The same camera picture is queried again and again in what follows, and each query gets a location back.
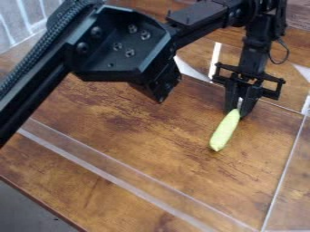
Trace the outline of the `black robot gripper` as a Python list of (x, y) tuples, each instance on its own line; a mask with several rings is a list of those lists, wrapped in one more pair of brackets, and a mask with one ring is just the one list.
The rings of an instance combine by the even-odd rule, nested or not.
[[(229, 77), (225, 77), (221, 74), (222, 69), (231, 71), (231, 75)], [(282, 78), (277, 78), (265, 72), (261, 74), (246, 73), (239, 70), (238, 66), (223, 63), (215, 64), (215, 74), (213, 75), (213, 81), (226, 86), (226, 112), (231, 112), (234, 109), (239, 109), (242, 118), (245, 118), (251, 113), (255, 103), (261, 97), (266, 97), (273, 100), (279, 99), (282, 85), (286, 83)], [(277, 89), (266, 89), (263, 87), (265, 81), (274, 82), (278, 85)], [(239, 97), (238, 83), (242, 87), (249, 87), (243, 96), (243, 100)]]

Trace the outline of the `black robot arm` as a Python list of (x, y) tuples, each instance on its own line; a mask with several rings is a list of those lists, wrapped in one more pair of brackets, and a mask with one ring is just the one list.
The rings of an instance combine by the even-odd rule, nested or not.
[(249, 115), (263, 97), (278, 99), (285, 80), (266, 73), (271, 45), (286, 33), (288, 0), (198, 0), (165, 21), (103, 0), (64, 0), (47, 31), (0, 83), (0, 147), (68, 74), (86, 82), (127, 82), (163, 102), (181, 81), (177, 51), (219, 28), (246, 30), (239, 64), (218, 63), (213, 81), (226, 108)]

